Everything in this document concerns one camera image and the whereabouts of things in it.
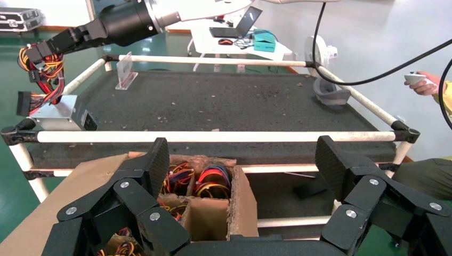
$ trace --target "yellow sleeve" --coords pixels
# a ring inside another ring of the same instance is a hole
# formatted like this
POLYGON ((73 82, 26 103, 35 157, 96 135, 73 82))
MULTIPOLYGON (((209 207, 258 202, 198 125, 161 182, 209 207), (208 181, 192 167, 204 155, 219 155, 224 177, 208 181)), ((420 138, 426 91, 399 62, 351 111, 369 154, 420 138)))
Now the yellow sleeve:
MULTIPOLYGON (((438 94, 434 94, 433 98, 439 104, 438 94)), ((442 94, 442 98, 449 116, 452 117, 452 82, 446 82, 446 89, 442 94)))

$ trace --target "gray plastic object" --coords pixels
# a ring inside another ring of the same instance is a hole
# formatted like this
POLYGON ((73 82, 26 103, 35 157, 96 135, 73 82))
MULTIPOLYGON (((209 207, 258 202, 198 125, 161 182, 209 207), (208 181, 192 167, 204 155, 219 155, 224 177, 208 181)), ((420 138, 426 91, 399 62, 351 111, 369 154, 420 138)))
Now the gray plastic object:
POLYGON ((337 90, 336 85, 319 77, 314 81, 317 99, 325 105, 345 105, 349 100, 349 90, 337 90))

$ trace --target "robotic arm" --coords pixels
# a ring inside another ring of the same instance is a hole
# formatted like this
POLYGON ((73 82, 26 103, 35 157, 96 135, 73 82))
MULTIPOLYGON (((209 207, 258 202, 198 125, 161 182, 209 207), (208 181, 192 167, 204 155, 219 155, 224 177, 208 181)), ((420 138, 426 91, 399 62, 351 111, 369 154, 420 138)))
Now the robotic arm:
MULTIPOLYGON (((248 7, 254 0, 181 1, 169 10, 155 0, 132 0, 112 5, 93 21, 69 28, 48 41, 33 45, 25 54, 34 64, 46 57, 61 55, 107 44, 128 46, 144 38, 162 33, 166 26, 179 21, 197 20, 232 13, 248 7), (194 8, 194 3, 203 8, 194 8)), ((264 0, 274 4, 295 2, 337 2, 339 0, 264 0)))

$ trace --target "laptop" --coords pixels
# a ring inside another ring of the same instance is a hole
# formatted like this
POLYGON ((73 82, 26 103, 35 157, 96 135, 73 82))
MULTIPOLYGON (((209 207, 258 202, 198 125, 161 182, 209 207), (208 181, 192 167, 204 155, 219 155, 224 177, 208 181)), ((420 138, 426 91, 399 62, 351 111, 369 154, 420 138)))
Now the laptop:
POLYGON ((254 25, 262 10, 250 6, 236 28, 210 28, 213 37, 243 38, 254 25))

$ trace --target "white wall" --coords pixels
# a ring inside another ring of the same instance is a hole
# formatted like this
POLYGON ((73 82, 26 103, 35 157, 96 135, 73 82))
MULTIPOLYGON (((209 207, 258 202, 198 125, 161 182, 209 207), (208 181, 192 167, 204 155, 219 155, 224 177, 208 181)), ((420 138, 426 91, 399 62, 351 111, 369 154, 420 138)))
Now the white wall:
POLYGON ((39 9, 44 26, 75 27, 90 21, 85 0, 0 0, 0 6, 39 9))
MULTIPOLYGON (((270 29, 304 59, 304 42, 314 34, 319 3, 274 5, 256 1, 263 10, 256 26, 270 29)), ((344 81, 378 75, 452 38, 452 1, 342 0, 328 3, 319 34, 338 48, 329 69, 344 81)), ((356 86, 393 116, 400 116, 421 136, 409 152, 414 160, 452 155, 452 131, 431 97, 419 96, 403 85, 409 71, 441 75, 452 58, 452 46, 379 81, 356 86)), ((452 79, 452 70, 448 75, 452 79)), ((351 105, 379 130, 385 123, 352 100, 351 105)))

